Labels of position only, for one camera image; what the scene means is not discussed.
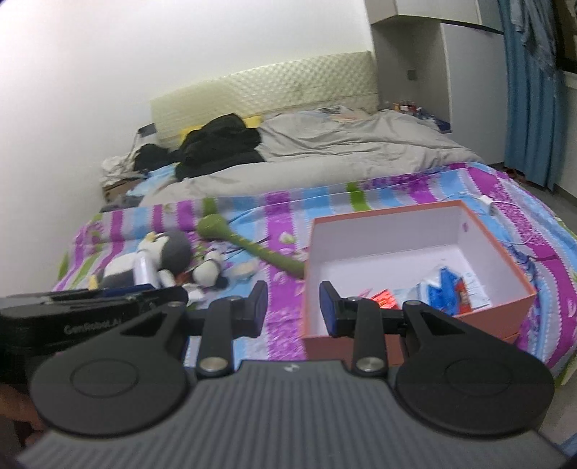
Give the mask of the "person's left hand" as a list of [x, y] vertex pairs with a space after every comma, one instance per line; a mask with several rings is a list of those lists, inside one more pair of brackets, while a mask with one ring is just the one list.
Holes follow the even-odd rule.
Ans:
[[42, 437], [45, 426], [29, 396], [7, 384], [2, 384], [0, 387], [0, 407], [3, 417], [12, 421], [26, 422], [31, 426], [33, 432], [25, 439], [27, 447]]

